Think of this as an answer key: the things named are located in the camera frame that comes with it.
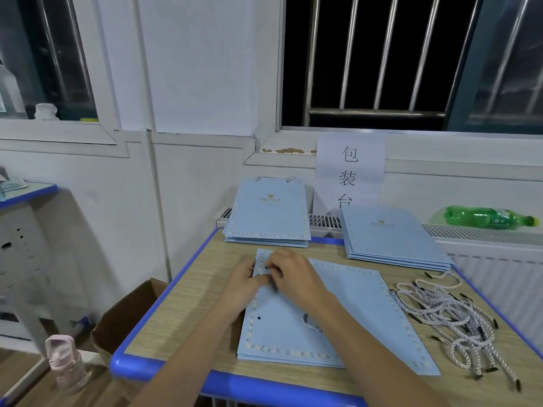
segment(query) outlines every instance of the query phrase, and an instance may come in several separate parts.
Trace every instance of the green plastic bottle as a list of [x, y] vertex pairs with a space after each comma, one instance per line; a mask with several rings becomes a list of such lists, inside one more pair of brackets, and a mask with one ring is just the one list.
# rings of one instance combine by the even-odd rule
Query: green plastic bottle
[[443, 214], [447, 224], [452, 226], [492, 228], [494, 230], [515, 230], [521, 226], [535, 227], [539, 218], [520, 215], [511, 210], [486, 207], [464, 207], [450, 205]]

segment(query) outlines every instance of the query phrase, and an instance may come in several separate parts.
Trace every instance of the hand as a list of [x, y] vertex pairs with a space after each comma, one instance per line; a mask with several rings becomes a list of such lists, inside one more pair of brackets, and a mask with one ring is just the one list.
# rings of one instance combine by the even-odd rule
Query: hand
[[251, 277], [254, 266], [254, 260], [246, 260], [238, 264], [230, 273], [223, 293], [216, 304], [227, 312], [228, 317], [231, 317], [231, 323], [253, 301], [258, 289], [269, 284], [272, 280], [269, 274]]
[[270, 254], [265, 264], [277, 288], [309, 315], [314, 314], [330, 293], [319, 275], [301, 254], [280, 247]]

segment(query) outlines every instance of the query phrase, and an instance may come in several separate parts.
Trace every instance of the radiator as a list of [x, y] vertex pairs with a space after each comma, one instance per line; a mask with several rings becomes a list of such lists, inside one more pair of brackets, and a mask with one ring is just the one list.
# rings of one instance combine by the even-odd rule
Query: radiator
[[[231, 208], [215, 216], [224, 227]], [[339, 218], [309, 214], [311, 235], [343, 238]], [[543, 234], [423, 224], [458, 268], [543, 351]]]

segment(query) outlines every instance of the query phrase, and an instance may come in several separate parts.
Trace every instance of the white container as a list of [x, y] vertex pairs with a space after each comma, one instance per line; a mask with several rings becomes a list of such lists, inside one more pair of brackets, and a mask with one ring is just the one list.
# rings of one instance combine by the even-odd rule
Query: white container
[[0, 61], [0, 118], [28, 119], [17, 79]]
[[56, 376], [59, 389], [73, 394], [85, 387], [90, 375], [71, 336], [51, 335], [45, 341], [45, 348], [49, 366]]

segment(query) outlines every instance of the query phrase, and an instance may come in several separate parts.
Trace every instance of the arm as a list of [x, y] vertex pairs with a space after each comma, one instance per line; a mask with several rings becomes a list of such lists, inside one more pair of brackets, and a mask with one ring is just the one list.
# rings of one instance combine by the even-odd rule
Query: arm
[[450, 407], [330, 293], [307, 258], [279, 248], [266, 262], [279, 290], [316, 320], [370, 407]]
[[256, 291], [268, 284], [268, 275], [251, 277], [254, 260], [236, 267], [216, 304], [209, 310], [164, 367], [140, 391], [130, 407], [192, 407], [213, 367], [224, 333]]

